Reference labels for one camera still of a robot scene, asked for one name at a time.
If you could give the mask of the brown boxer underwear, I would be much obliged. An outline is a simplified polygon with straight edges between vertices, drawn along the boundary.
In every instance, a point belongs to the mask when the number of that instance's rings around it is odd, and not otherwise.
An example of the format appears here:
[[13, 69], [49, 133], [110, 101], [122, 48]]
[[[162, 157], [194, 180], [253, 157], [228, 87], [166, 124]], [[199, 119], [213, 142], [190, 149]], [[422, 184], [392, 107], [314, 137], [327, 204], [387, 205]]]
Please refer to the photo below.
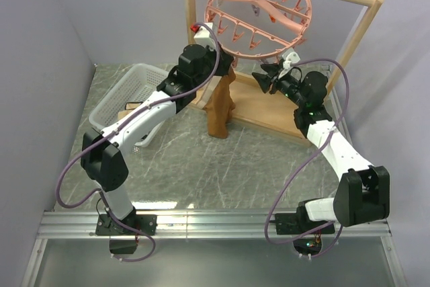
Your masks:
[[235, 79], [232, 67], [229, 67], [226, 75], [213, 76], [203, 87], [196, 102], [196, 106], [206, 112], [208, 134], [215, 138], [224, 139], [228, 136], [226, 125], [232, 119], [232, 111], [236, 107], [230, 96], [230, 84]]

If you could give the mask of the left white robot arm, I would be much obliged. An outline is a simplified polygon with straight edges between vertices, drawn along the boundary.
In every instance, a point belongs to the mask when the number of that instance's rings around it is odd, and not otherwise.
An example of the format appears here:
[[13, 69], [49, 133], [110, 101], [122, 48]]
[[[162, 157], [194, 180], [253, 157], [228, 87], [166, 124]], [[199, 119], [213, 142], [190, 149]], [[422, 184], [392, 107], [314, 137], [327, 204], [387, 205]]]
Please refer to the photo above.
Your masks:
[[141, 222], [133, 207], [125, 181], [129, 171], [124, 156], [165, 120], [178, 114], [196, 98], [196, 87], [215, 76], [228, 74], [234, 59], [223, 49], [188, 45], [175, 65], [133, 112], [101, 131], [84, 134], [81, 167], [101, 190], [107, 208], [102, 220], [114, 235], [153, 235], [155, 220]]

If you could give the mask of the pink round clip hanger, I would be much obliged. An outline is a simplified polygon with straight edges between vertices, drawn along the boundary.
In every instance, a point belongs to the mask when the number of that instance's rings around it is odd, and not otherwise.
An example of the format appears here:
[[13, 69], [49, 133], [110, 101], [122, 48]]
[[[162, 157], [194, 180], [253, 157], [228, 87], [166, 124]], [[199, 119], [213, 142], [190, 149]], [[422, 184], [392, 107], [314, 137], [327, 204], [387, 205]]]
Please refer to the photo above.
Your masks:
[[208, 0], [204, 21], [213, 23], [225, 52], [236, 59], [279, 60], [306, 41], [311, 0]]

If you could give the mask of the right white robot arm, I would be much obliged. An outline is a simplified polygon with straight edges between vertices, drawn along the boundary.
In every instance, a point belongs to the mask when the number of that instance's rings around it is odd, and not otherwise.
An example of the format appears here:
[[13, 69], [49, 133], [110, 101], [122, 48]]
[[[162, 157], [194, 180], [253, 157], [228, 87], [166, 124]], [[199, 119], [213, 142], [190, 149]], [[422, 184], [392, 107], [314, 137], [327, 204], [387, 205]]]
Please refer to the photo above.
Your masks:
[[318, 71], [302, 74], [297, 64], [285, 60], [262, 64], [252, 76], [263, 93], [281, 93], [296, 104], [296, 128], [322, 154], [339, 180], [335, 196], [302, 201], [296, 209], [298, 233], [323, 229], [329, 222], [344, 227], [388, 218], [390, 174], [362, 157], [339, 132], [324, 105], [328, 79]]

